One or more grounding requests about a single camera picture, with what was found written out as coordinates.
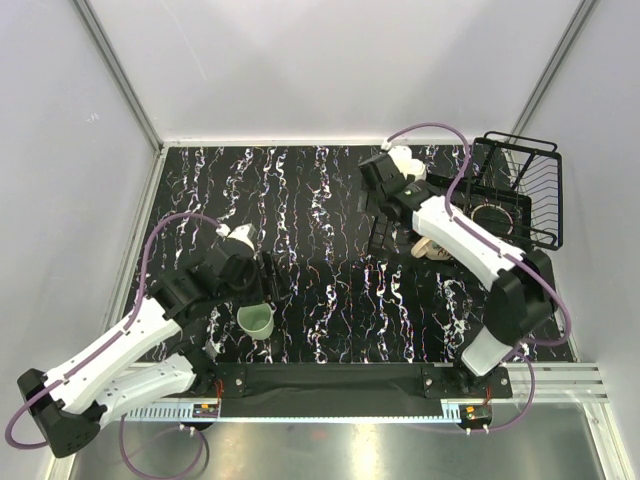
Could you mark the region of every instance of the cup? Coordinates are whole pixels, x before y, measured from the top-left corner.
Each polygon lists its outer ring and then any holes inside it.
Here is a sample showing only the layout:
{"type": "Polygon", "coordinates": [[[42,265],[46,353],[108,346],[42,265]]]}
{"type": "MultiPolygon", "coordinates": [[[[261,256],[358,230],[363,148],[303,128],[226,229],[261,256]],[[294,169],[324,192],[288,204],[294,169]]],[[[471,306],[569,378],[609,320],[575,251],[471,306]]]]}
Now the cup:
{"type": "Polygon", "coordinates": [[[240,307],[238,325],[254,340],[265,340],[273,333],[273,310],[267,303],[240,307]]]}

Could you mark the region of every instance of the black wire basket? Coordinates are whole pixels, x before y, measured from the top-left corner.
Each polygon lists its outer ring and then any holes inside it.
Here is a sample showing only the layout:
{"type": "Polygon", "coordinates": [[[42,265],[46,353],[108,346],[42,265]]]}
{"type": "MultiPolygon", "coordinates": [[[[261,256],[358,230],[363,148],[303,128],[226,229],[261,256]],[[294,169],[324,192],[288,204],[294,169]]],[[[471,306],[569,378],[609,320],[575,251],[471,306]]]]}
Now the black wire basket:
{"type": "MultiPolygon", "coordinates": [[[[452,203],[495,236],[525,251],[534,247],[558,250],[562,246],[562,157],[557,149],[551,142],[487,132],[474,141],[472,162],[452,195],[452,203]]],[[[442,195],[452,180],[427,175],[427,181],[442,195]]],[[[367,253],[419,264],[426,259],[410,255],[411,246],[419,238],[410,229],[378,215],[371,227],[367,253]]],[[[457,262],[427,263],[442,269],[449,268],[447,264],[456,268],[457,262]]]]}

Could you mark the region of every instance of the gray floor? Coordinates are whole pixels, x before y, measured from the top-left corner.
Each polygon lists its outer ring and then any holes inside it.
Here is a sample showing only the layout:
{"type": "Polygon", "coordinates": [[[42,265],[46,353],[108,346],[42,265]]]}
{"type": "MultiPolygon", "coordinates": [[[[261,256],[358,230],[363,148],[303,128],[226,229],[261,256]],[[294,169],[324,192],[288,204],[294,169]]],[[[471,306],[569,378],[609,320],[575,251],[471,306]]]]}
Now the gray floor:
{"type": "MultiPolygon", "coordinates": [[[[512,416],[496,406],[495,424],[512,416]]],[[[167,424],[127,424],[127,450],[167,424]]],[[[426,432],[442,426],[230,424],[206,431],[210,459],[187,478],[270,479],[603,479],[584,414],[577,405],[534,405],[512,430],[489,436],[426,432]]],[[[118,427],[110,425],[78,456],[74,480],[137,478],[119,462],[118,427]]],[[[193,459],[184,432],[134,458],[149,475],[179,473],[193,459]]]]}

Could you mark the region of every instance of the black marble table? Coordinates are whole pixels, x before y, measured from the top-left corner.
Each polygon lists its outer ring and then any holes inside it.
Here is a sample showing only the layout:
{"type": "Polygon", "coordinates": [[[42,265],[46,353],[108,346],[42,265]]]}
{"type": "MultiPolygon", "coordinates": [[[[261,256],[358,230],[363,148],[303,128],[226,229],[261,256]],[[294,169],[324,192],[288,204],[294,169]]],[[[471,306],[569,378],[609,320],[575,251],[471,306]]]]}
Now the black marble table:
{"type": "MultiPolygon", "coordinates": [[[[412,148],[430,173],[452,177],[462,162],[457,146],[412,148]]],[[[221,362],[450,360],[470,328],[482,322],[487,292],[468,276],[366,255],[372,218],[357,211],[357,165],[377,152],[369,146],[171,148],[147,234],[162,218],[184,211],[216,217],[231,228],[252,222],[258,246],[278,258],[293,296],[276,309],[276,329],[266,341],[244,334],[232,306],[225,305],[146,360],[159,361],[176,342],[206,336],[221,341],[221,362]]],[[[215,241],[209,225],[170,225],[154,246],[149,278],[215,241]]],[[[137,276],[129,307],[135,288],[137,276]]],[[[555,322],[546,322],[535,336],[559,336],[555,322]]],[[[568,346],[527,353],[541,361],[572,359],[568,346]]]]}

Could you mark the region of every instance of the robotic arm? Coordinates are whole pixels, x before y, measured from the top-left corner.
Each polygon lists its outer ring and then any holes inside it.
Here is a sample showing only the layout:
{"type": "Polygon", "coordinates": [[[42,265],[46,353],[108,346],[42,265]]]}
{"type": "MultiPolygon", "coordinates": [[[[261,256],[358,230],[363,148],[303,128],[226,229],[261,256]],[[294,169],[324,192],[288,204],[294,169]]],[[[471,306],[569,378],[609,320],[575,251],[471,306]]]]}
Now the robotic arm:
{"type": "Polygon", "coordinates": [[[446,210],[442,189],[429,183],[424,165],[411,158],[408,147],[393,147],[359,167],[365,190],[379,211],[435,241],[489,291],[484,326],[459,350],[458,368],[452,369],[455,383],[466,392],[557,309],[540,284],[506,256],[521,260],[555,288],[551,260],[540,250],[525,253],[500,240],[452,205],[454,221],[446,210]]]}
{"type": "Polygon", "coordinates": [[[256,254],[255,237],[251,225],[236,228],[203,258],[163,274],[149,289],[129,328],[125,326],[127,314],[72,359],[47,372],[30,369],[18,379],[25,401],[54,382],[62,382],[31,408],[56,457],[79,451],[107,424],[135,408],[167,395],[185,391],[202,395],[211,389],[215,366],[197,347],[146,369],[125,376],[121,373],[150,348],[217,305],[233,300],[235,306],[250,306],[286,297],[271,255],[256,254]],[[109,339],[118,334],[118,340],[109,346],[109,339]],[[99,357],[69,376],[74,366],[96,353],[99,357]]]}

